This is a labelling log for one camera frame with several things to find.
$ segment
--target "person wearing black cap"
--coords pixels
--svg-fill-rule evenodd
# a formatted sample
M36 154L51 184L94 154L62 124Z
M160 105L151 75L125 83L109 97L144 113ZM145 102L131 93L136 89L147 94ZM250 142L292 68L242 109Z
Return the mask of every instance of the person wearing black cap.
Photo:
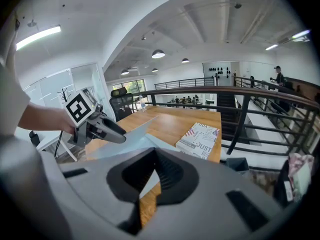
M279 85L279 86L283 86L286 82L286 79L284 77L284 75L281 73L281 67L280 66L276 66L275 68L275 72L277 73L277 76L276 76L276 83Z

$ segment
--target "black and white square marker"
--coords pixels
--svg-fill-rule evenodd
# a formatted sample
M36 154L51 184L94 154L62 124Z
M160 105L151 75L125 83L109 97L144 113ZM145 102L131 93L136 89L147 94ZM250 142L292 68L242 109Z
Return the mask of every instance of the black and white square marker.
M65 106L65 108L73 120L77 123L79 123L92 111L81 94L75 96L75 98L73 98Z

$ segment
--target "window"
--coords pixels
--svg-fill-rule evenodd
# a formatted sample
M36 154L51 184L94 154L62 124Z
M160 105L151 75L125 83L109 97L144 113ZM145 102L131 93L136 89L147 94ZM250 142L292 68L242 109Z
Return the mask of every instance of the window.
M123 82L112 86L114 90L119 89L121 87L125 87L126 91L131 94L136 94L140 92L146 91L145 81L137 80L131 82Z

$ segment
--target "chair headrest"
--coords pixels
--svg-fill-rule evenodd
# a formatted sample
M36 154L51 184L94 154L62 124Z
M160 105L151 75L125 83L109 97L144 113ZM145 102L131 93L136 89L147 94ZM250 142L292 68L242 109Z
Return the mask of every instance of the chair headrest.
M119 97L119 96L125 95L126 93L127 93L126 87L121 87L119 89L112 90L111 97Z

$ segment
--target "black mesh chair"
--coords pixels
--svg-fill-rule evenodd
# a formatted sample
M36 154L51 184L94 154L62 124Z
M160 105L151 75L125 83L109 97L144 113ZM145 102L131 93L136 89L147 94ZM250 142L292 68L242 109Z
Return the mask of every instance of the black mesh chair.
M127 93L125 87L113 90L109 102L117 122L133 113L134 95L132 93Z

